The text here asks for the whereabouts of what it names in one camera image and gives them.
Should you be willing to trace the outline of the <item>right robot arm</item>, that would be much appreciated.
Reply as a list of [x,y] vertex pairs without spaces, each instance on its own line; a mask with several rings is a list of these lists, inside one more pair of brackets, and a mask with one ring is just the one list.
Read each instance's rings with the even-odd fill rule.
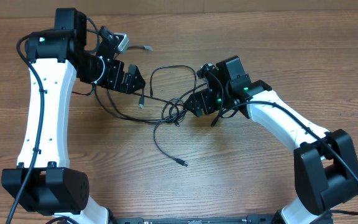
[[185,101],[195,116],[241,112],[270,131],[293,155],[296,198],[273,215],[248,215],[247,223],[332,223],[336,207],[358,196],[358,158],[350,135],[329,131],[289,107],[262,80],[252,82],[238,56],[200,67],[206,82]]

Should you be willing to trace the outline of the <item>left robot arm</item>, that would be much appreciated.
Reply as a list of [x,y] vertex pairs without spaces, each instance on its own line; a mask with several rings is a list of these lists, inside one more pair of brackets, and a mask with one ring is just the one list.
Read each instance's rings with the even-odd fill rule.
[[66,223],[114,223],[110,209],[90,196],[88,176],[70,168],[67,131],[76,80],[131,94],[145,81],[135,65],[115,59],[129,38],[106,27],[95,30],[98,45],[86,50],[90,19],[74,8],[58,8],[52,29],[22,37],[17,53],[29,68],[31,89],[24,143],[16,167],[4,169],[2,186],[14,206]]

